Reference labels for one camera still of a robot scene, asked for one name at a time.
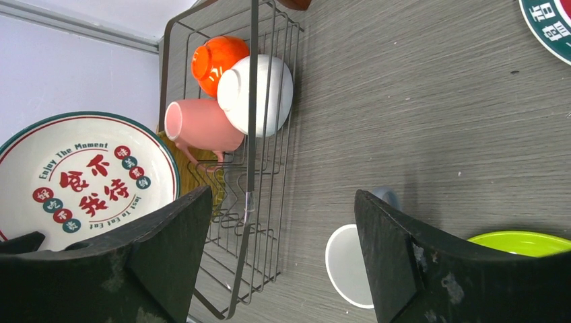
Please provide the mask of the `white printed round plate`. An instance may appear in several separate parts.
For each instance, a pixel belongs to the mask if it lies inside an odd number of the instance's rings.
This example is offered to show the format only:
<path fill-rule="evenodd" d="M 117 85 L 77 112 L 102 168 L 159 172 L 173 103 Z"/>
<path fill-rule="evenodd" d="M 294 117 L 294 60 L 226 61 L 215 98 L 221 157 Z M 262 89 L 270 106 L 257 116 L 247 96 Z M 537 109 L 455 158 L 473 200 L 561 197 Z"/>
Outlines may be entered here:
<path fill-rule="evenodd" d="M 153 131 L 79 111 L 31 124 L 1 146 L 1 241 L 32 232 L 63 250 L 175 201 L 180 176 Z"/>

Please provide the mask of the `white bowl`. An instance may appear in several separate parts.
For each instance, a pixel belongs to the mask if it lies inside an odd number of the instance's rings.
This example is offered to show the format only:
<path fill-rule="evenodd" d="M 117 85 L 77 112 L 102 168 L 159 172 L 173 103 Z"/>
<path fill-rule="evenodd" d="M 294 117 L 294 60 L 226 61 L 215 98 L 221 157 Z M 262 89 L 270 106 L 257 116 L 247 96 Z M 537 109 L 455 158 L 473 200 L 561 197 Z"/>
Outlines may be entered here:
<path fill-rule="evenodd" d="M 227 119 L 248 134 L 250 57 L 240 59 L 223 72 L 217 87 L 217 101 Z M 280 130 L 292 107 L 292 73 L 280 58 L 257 55 L 256 136 L 270 137 Z"/>

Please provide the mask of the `pink mug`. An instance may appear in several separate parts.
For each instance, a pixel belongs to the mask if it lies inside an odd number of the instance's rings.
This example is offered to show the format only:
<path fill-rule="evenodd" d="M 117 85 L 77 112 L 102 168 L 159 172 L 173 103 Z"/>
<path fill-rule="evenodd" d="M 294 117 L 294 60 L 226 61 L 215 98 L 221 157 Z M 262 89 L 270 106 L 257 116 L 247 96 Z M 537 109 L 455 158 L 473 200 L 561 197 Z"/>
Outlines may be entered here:
<path fill-rule="evenodd" d="M 199 169 L 212 173 L 221 168 L 204 166 L 189 151 L 191 147 L 212 151 L 219 163 L 224 153 L 236 151 L 245 134 L 236 129 L 217 100 L 185 99 L 169 103 L 164 115 L 166 136 Z"/>

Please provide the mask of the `green rimmed white plate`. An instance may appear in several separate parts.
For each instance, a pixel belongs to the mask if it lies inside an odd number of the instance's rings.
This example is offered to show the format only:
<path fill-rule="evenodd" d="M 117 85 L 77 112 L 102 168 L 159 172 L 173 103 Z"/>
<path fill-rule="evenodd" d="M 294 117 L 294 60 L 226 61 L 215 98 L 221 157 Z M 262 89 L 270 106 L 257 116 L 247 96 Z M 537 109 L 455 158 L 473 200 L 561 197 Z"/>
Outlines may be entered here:
<path fill-rule="evenodd" d="M 534 37 L 570 65 L 570 0 L 518 0 L 518 4 Z"/>

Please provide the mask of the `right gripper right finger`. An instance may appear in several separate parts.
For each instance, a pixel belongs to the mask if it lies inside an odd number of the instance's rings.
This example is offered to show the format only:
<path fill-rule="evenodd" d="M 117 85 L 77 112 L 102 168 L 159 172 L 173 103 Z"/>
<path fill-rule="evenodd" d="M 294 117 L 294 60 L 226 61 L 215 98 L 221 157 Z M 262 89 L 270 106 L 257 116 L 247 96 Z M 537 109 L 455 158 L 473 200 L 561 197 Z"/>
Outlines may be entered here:
<path fill-rule="evenodd" d="M 569 322 L 570 253 L 533 258 L 458 238 L 358 190 L 378 322 Z"/>

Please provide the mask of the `orange bowl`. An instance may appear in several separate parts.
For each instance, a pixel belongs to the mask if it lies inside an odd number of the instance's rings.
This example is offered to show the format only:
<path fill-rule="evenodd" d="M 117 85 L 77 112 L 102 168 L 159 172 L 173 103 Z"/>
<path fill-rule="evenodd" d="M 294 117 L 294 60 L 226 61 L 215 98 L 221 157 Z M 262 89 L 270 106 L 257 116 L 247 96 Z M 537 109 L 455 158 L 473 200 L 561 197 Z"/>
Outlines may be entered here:
<path fill-rule="evenodd" d="M 190 71 L 200 88 L 208 96 L 216 98 L 222 74 L 249 54 L 249 47 L 241 38 L 213 37 L 194 51 Z"/>

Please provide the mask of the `black wire dish rack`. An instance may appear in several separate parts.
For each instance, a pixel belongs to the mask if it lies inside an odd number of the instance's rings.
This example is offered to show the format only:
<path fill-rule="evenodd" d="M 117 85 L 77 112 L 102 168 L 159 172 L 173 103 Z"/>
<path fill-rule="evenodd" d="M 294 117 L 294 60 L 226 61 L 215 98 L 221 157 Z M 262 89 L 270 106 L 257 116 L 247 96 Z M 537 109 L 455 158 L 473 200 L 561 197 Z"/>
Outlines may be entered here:
<path fill-rule="evenodd" d="M 280 58 L 297 80 L 302 26 L 276 1 L 198 1 L 171 18 L 160 43 L 160 112 L 179 99 L 205 98 L 190 72 L 191 54 L 209 39 L 227 34 L 246 41 L 253 54 Z M 223 322 L 240 304 L 280 274 L 283 208 L 290 161 L 292 122 L 276 134 L 248 134 L 219 163 L 212 153 L 199 163 L 220 165 L 226 197 L 212 217 L 197 274 L 189 322 Z"/>

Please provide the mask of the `woven bamboo plate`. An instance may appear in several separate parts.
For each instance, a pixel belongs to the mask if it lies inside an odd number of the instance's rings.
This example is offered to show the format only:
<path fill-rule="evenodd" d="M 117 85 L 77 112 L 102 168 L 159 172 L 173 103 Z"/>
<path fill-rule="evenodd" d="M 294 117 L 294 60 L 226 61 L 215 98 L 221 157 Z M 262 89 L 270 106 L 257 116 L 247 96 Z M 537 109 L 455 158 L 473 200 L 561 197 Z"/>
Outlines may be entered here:
<path fill-rule="evenodd" d="M 221 205 L 226 197 L 224 183 L 224 171 L 220 168 L 214 172 L 206 172 L 194 165 L 187 156 L 176 147 L 176 145 L 167 138 L 164 131 L 158 132 L 157 135 L 174 157 L 178 168 L 179 175 L 179 194 L 178 197 L 184 196 L 188 192 L 199 186 L 210 186 L 212 191 L 212 217 L 222 214 Z"/>

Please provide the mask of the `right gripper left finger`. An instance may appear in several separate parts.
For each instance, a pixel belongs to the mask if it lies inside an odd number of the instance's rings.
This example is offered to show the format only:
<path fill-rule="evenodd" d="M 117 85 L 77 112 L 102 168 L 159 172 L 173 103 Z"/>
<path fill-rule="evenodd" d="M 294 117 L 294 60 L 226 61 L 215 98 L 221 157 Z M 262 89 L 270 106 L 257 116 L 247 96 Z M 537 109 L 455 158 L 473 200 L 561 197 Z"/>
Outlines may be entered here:
<path fill-rule="evenodd" d="M 2 322 L 185 322 L 211 221 L 212 191 L 62 251 L 31 231 L 1 243 Z"/>

